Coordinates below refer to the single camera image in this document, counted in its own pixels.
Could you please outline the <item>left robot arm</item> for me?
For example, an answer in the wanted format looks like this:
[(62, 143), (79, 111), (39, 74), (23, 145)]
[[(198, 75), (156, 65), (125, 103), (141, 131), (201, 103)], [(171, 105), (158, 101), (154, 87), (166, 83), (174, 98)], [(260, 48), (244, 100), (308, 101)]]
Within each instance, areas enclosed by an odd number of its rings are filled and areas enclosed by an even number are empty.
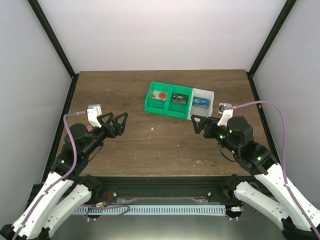
[(24, 213), (12, 224), (4, 225), (0, 234), (6, 240), (49, 240), (59, 226), (81, 205), (96, 201), (102, 195), (101, 182), (91, 176), (80, 174), (95, 157), (95, 150), (104, 146), (107, 138), (114, 139), (125, 131), (128, 113), (119, 115), (93, 113), (90, 110), (74, 113), (87, 114), (91, 130), (82, 124), (68, 126), (61, 153), (56, 157), (50, 172)]

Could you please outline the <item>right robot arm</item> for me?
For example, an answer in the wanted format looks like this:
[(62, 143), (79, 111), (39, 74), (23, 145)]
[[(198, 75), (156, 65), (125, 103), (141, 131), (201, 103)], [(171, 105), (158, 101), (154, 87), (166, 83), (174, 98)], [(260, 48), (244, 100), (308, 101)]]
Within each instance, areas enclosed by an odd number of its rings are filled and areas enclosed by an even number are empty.
[(222, 185), (224, 194), (251, 205), (273, 221), (287, 240), (318, 240), (320, 211), (313, 206), (289, 179), (276, 157), (263, 145), (254, 141), (253, 127), (243, 116), (205, 117), (192, 115), (196, 134), (204, 132), (206, 139), (233, 155), (234, 161), (263, 184), (272, 198), (252, 187), (236, 174)]

